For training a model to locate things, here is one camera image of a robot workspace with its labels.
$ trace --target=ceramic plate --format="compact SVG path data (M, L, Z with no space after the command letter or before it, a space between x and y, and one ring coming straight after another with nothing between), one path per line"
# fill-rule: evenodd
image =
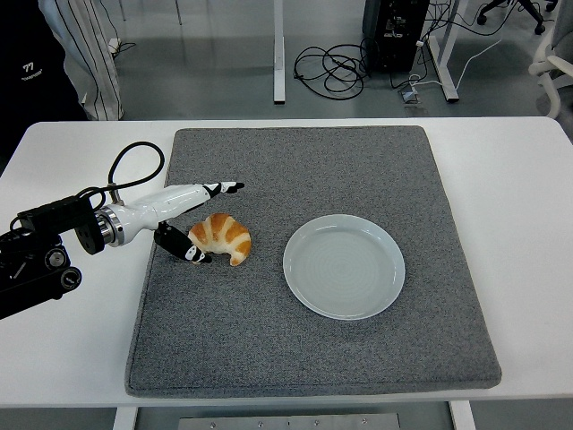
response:
M296 230L286 244L283 270L304 305L337 320L382 312L400 294L406 275L402 253L386 231L343 214Z

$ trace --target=croissant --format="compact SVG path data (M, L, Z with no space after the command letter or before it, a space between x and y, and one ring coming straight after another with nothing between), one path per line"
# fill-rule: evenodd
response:
M231 265L237 266L251 252L251 235L247 227L228 213L213 213L189 231L189 238L205 254L231 254Z

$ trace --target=white cable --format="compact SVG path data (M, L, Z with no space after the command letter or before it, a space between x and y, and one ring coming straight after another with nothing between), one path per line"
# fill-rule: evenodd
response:
M459 88L459 84L462 82L462 78L464 77L464 73L466 72L466 68L467 65L469 65L469 62L472 61L474 58L480 56L481 54L483 54L485 51L487 51L488 49L495 47L498 43L500 43L502 41L502 39L498 40L497 42L495 42L494 44L488 46L486 49L484 49L482 52L480 52L479 54L475 54L474 56L472 56L469 60L467 60L466 65L464 66L464 70L462 71L461 76L459 77L459 81L458 81L458 85L456 85L456 90L458 90Z
M508 15L511 13L511 11L513 10L513 8L509 8L510 6L512 6L515 3L515 0L511 0L507 6L507 10L505 12L505 17L503 19L503 21L505 22L508 19ZM462 78L464 77L464 73L466 72L466 68L467 65L469 65L470 61L472 61L474 58L477 58L478 56L480 56L481 54L483 54L485 51L487 51L488 49L491 49L492 47L495 47L498 43L500 43L503 40L503 36L495 43L491 44L490 46L488 46L486 49L484 49L482 52L480 52L479 54L475 54L474 56L470 57L469 60L467 60L466 65L464 65L464 70L462 70L462 74L459 76L459 81L458 81L458 85L456 85L455 90L458 90L460 83L462 82ZM410 79L412 78L412 76L417 76L418 78L420 77L419 74L412 74L410 75ZM425 85L426 83L437 83L438 85L443 86L443 84L441 82L438 81L425 81L425 82L416 82L416 83L411 83L410 85L412 86L412 88L414 88L415 85Z
M459 84L462 83L462 78L464 77L464 73L466 72L466 68L467 65L469 65L469 62L472 61L474 58L480 56L481 54L483 54L485 51L487 51L488 49L495 47L498 43L500 43L503 40L503 27L505 27L505 21L508 19L509 14L511 13L511 11L513 11L513 7L510 8L510 6L512 6L514 3L516 2L516 0L510 0L508 2L508 7L507 10L505 11L505 17L503 18L503 23L504 25L501 27L501 38L500 40L498 40L497 42L491 44L490 46L488 46L486 49L484 49L482 52L480 52L479 54L476 54L474 56L472 56L469 60L467 60L466 65L464 66L464 70L462 70L462 74L459 76L459 81L458 81L458 85L456 85L456 90L458 90L459 88Z

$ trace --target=black computer case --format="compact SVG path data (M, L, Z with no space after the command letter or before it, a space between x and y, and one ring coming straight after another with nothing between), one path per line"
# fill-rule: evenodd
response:
M366 0L362 31L370 70L409 72L430 0Z

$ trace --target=plate rim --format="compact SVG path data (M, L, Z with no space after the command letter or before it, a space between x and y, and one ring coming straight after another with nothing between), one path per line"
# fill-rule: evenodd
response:
M297 236L300 236L301 232L304 231L305 229L308 228L308 226L312 223L316 223L319 222L320 220L324 220L324 219L356 219L359 220L360 222L365 222L366 224L372 226L374 229L382 232L382 235L385 236L387 239L389 239L389 243L391 246L395 247L395 250L398 251L398 255L399 255L399 260L398 260L398 264L399 267L396 269L397 273L401 273L401 281L400 281L400 287L398 288L398 292L396 293L396 295L391 298L391 300L389 301L389 303L387 305L385 305L382 309L376 310L373 313L369 313L366 315L361 315L358 317L345 317L343 315L337 315L337 314L331 314L325 311L322 311L318 306L313 305L310 301L308 301L306 299L306 297L304 297L302 294L300 294L300 291L298 288L293 287L291 285L291 282L289 281L289 275L287 274L287 251L289 248L292 248L294 246L295 240ZM374 315L380 314L381 312L385 311L386 309L388 309L398 298L398 296L400 295L400 293L402 292L402 289L404 288L404 284L406 282L406 264L404 261L404 255L402 254L402 251L400 250L400 247L398 246L398 244L396 243L396 240L394 240L394 237L392 237L384 228L382 228L381 226L379 226L378 224L370 221L369 219L366 218L362 218L362 217L358 217L356 215L350 215L350 214L345 214L345 213L333 213L330 215L322 215L320 217L314 218L314 219L310 219L309 221L305 222L302 226L300 226L295 233L293 233L291 235L291 237L288 239L288 242L286 243L285 246L285 250L283 252L283 274L285 276L285 280L286 283L289 287L289 289L291 290L291 292L295 295L295 297L303 304L305 305L308 309L312 310L313 312L315 312L316 314L322 315L322 316L326 316L328 318L334 319L334 320L340 320L340 321L358 321L358 320L363 320L366 318L371 318Z

